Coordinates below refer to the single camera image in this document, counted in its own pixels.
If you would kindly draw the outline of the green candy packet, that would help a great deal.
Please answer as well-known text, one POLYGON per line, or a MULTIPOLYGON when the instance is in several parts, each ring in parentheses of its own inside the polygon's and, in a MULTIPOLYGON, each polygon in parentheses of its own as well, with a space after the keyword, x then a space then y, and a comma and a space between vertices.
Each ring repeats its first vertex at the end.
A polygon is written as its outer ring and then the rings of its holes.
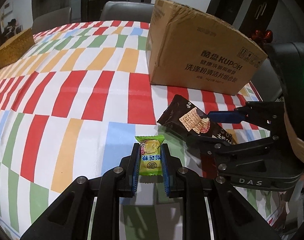
POLYGON ((139 143, 141 176, 158 176, 162 174, 161 145, 163 135, 135 136, 139 143))

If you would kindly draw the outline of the red foil balloon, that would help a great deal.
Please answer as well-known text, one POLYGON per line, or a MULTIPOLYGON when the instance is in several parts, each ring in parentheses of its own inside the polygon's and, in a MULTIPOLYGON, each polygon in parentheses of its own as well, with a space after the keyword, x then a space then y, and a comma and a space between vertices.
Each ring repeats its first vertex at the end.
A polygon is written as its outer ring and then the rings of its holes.
POLYGON ((270 44, 273 41, 273 32, 271 30, 261 31, 255 30, 251 35, 251 39, 259 46, 270 44))

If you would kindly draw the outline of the grey chair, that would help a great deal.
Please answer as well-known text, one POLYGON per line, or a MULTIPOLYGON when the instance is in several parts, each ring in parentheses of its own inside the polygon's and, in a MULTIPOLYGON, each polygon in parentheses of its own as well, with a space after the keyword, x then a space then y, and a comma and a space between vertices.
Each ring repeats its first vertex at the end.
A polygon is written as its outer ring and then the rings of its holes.
POLYGON ((279 78, 269 59, 265 59, 251 79, 263 101, 276 101, 282 94, 279 78))
POLYGON ((108 1, 100 15, 101 21, 138 21, 150 23, 154 5, 150 3, 108 1))
POLYGON ((38 34, 41 31, 60 27, 65 24, 70 24, 72 20, 71 7, 65 7, 59 10, 48 12, 34 19, 32 25, 32 33, 38 34))

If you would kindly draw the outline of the grey chair right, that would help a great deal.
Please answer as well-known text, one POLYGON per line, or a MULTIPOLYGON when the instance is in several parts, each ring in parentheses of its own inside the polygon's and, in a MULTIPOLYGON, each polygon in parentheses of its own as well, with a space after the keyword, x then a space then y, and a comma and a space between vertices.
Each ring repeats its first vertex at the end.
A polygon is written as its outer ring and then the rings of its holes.
POLYGON ((263 101, 276 101, 282 94, 279 78, 269 59, 265 59, 251 79, 263 101))

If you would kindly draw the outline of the brown cardboard box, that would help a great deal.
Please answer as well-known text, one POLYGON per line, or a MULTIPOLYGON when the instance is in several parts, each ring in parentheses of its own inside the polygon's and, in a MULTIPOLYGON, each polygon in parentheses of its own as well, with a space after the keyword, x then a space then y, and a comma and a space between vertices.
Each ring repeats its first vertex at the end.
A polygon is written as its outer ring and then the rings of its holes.
POLYGON ((171 0, 155 0, 146 41, 153 85, 236 95, 267 58, 225 21, 171 0))

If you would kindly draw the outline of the grey chair middle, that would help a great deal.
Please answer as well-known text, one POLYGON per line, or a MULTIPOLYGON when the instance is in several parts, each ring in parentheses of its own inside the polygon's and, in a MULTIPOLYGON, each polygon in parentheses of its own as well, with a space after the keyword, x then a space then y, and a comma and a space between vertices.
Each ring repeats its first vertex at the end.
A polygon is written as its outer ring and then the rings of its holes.
POLYGON ((138 21, 150 23, 154 5, 150 3, 108 1, 100 15, 101 21, 138 21))

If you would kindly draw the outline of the grey chair left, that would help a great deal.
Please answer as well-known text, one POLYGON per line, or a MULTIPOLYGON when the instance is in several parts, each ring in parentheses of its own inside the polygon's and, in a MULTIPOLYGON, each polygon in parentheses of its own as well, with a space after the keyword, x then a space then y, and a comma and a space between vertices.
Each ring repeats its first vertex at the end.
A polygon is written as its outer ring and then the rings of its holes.
POLYGON ((41 31, 60 27, 65 24, 70 24, 72 20, 71 7, 65 7, 59 10, 48 12, 34 19, 32 25, 32 33, 38 34, 41 31))

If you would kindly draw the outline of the black cracker packet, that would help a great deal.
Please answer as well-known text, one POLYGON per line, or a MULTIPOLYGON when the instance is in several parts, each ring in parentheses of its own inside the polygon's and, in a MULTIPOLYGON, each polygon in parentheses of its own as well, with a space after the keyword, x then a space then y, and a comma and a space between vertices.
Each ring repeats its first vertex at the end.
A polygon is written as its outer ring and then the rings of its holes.
POLYGON ((232 135, 183 96, 176 94, 157 122, 181 138, 189 135, 221 139, 232 144, 232 135))

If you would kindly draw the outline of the woven wicker box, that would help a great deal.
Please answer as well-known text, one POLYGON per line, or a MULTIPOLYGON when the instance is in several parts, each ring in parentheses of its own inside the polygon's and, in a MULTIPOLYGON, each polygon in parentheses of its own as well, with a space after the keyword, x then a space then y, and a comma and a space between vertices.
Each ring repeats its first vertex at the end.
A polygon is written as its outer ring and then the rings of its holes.
POLYGON ((0 46, 0 69, 17 62, 34 44, 31 28, 9 38, 0 46))

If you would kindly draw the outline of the colourful checked tablecloth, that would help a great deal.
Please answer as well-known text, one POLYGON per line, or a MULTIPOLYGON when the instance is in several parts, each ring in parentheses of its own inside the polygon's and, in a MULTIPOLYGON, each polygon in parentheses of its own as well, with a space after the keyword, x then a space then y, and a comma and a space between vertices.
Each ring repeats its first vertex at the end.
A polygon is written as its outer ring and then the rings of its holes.
POLYGON ((259 101, 252 84, 235 95, 153 86, 149 24, 66 24, 0 70, 0 225, 19 239, 77 177, 96 178, 129 155, 136 136, 162 134, 170 153, 198 174, 209 159, 156 122, 179 94, 204 112, 259 101))

